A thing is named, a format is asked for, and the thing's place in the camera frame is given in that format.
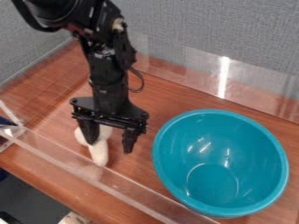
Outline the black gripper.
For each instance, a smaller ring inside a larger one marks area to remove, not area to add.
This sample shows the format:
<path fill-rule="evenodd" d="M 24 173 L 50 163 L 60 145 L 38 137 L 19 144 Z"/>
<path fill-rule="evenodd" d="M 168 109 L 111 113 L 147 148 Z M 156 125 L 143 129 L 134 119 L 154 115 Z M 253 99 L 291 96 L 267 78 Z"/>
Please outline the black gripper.
<path fill-rule="evenodd" d="M 146 133 L 150 114 L 128 99 L 128 89 L 123 82 L 108 86 L 92 85 L 92 96 L 70 100 L 74 107 L 72 117 L 88 144 L 99 139 L 99 125 L 124 130 L 124 153 L 134 151 L 136 139 Z"/>

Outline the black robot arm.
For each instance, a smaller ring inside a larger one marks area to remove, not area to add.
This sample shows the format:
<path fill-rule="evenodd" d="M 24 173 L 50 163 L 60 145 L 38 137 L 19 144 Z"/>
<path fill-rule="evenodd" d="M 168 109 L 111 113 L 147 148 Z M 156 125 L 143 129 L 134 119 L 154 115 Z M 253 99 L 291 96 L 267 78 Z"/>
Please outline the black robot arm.
<path fill-rule="evenodd" d="M 70 100 L 84 140 L 94 144 L 102 125 L 119 128 L 124 153 L 132 152 L 138 137 L 147 131 L 150 114 L 130 101 L 128 94 L 143 89 L 128 86 L 136 74 L 136 49 L 127 21 L 111 0 L 12 0 L 27 24 L 40 32 L 67 30 L 79 40 L 92 88 L 91 97 Z"/>

